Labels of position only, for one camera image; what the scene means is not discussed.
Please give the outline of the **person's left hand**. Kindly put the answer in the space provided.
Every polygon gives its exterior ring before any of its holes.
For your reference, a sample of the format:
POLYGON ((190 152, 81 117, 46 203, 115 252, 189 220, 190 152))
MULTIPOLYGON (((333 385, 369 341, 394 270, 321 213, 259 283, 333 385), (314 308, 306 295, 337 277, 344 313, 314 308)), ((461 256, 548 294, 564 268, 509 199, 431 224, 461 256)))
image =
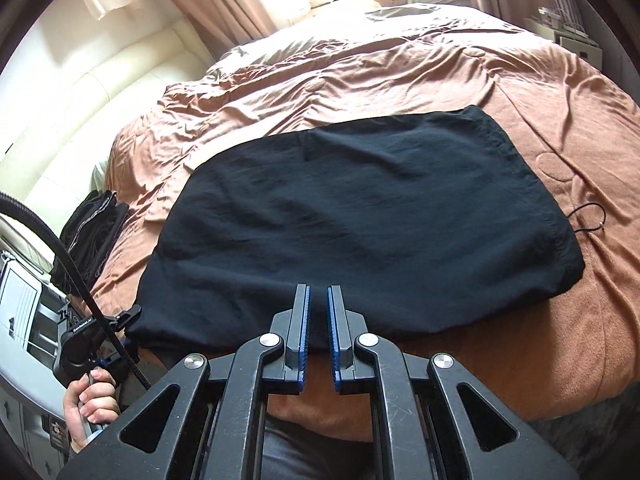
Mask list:
POLYGON ((96 367, 71 382, 63 398, 64 420, 70 434, 70 448, 79 453, 88 443, 84 422, 111 425, 119 418, 115 381, 104 368, 96 367))

